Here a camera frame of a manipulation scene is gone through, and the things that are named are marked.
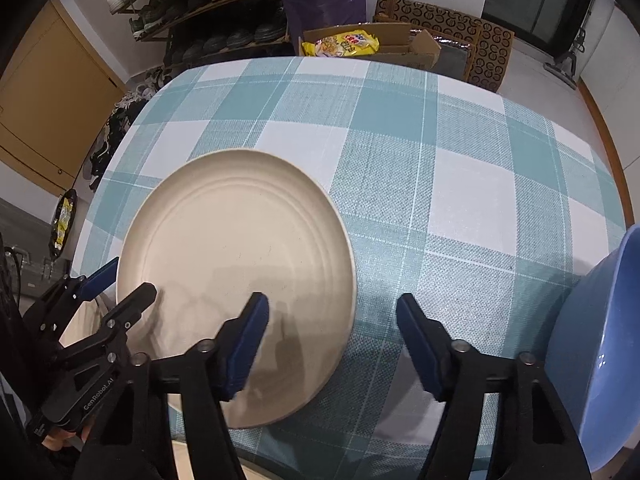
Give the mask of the person left hand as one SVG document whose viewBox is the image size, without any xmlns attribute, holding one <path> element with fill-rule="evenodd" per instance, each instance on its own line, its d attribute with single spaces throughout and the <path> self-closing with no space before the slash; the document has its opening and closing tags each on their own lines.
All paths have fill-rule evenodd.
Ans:
<svg viewBox="0 0 640 480">
<path fill-rule="evenodd" d="M 80 434 L 76 432 L 69 432 L 64 429 L 54 427 L 50 430 L 47 437 L 42 441 L 42 445 L 50 451 L 58 452 L 62 448 L 82 448 L 84 443 L 88 440 L 89 434 L 93 426 L 93 420 L 87 422 L 81 428 Z"/>
</svg>

